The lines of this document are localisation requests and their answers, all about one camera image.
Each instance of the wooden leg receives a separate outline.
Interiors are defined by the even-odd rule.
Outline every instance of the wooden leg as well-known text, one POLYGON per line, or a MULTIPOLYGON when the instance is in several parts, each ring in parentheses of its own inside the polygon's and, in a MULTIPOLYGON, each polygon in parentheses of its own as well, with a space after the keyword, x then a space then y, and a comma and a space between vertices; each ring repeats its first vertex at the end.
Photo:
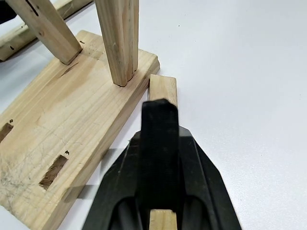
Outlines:
MULTIPOLYGON (((176 78, 151 74, 149 100, 153 101, 162 98, 177 106, 176 78)), ((149 230, 177 230, 176 213, 172 210, 151 210, 149 230)))
POLYGON ((112 80, 125 86, 133 77, 135 0, 95 0, 112 80))
POLYGON ((133 25, 133 69, 138 69, 139 53, 139 0, 134 0, 133 25))
POLYGON ((68 65, 81 46, 49 0, 6 0, 55 57, 68 65))

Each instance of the clamp jaw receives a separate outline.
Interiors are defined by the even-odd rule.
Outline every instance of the clamp jaw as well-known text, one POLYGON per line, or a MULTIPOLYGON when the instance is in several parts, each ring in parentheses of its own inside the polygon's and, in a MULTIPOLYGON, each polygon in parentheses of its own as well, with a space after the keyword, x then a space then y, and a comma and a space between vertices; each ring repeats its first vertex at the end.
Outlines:
POLYGON ((171 209, 178 230, 240 230, 220 173, 165 99, 144 102, 142 128, 105 174, 84 230, 147 230, 171 209))

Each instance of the wooden frame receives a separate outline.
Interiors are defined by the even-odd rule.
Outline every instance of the wooden frame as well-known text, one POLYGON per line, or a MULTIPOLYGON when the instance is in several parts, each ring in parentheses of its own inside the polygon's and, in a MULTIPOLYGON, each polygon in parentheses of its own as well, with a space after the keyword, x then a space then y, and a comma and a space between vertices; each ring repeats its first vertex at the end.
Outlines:
POLYGON ((49 0, 6 0, 37 38, 61 62, 68 65, 81 46, 49 0))
POLYGON ((77 39, 83 50, 70 65, 53 59, 0 115, 0 129, 12 126, 0 143, 0 204, 32 230, 60 225, 160 68, 139 50, 134 77, 119 87, 102 37, 77 39))
MULTIPOLYGON (((58 0, 54 3, 54 8, 63 19, 66 19, 92 1, 58 0)), ((35 34, 25 23, 13 28, 0 37, 0 61, 5 61, 35 39, 35 34)))
POLYGON ((75 38, 48 0, 8 3, 68 66, 53 59, 0 115, 0 204, 30 229, 55 230, 160 64, 138 50, 138 0, 96 1, 105 44, 75 38))

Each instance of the wooden strip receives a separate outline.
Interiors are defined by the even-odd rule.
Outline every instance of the wooden strip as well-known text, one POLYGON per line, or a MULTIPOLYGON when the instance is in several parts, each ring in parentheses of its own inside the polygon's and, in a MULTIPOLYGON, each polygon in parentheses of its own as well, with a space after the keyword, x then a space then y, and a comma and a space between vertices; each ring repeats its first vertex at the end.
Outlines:
POLYGON ((7 0, 7 3, 61 62, 68 65, 80 53, 79 42, 49 0, 7 0))
MULTIPOLYGON (((177 105, 176 78, 150 75, 149 100, 167 99, 177 105)), ((153 209, 150 211, 149 230, 177 230, 176 213, 172 210, 153 209)))
POLYGON ((177 230, 177 216, 172 210, 152 209, 149 230, 177 230))
POLYGON ((139 50, 138 71, 119 87, 102 37, 77 38, 77 58, 53 59, 0 115, 0 127, 14 120, 0 144, 0 205, 32 230, 57 229, 160 68, 139 50), (68 160, 45 190, 39 183, 59 155, 68 160))
POLYGON ((138 69, 138 53, 139 53, 139 0, 134 0, 134 22, 133 22, 133 69, 138 69))
MULTIPOLYGON (((92 1, 58 0, 54 3, 54 8, 56 8, 63 19, 66 19, 92 1)), ((35 34, 25 23, 15 27, 0 37, 0 61, 5 61, 35 39, 35 34)))
POLYGON ((113 82, 125 86, 134 69, 134 1, 95 0, 113 82))
POLYGON ((177 104, 176 78, 152 74, 150 76, 149 100, 166 98, 170 103, 177 104))

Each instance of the wooden base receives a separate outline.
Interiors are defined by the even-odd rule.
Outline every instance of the wooden base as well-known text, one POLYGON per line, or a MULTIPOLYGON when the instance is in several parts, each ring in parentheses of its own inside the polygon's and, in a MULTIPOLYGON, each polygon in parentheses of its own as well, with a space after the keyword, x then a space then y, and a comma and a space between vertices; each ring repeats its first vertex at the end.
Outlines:
POLYGON ((56 58, 0 115, 0 204, 32 230, 56 229, 159 68, 139 50, 126 87, 112 82, 101 36, 80 31, 83 50, 56 58))

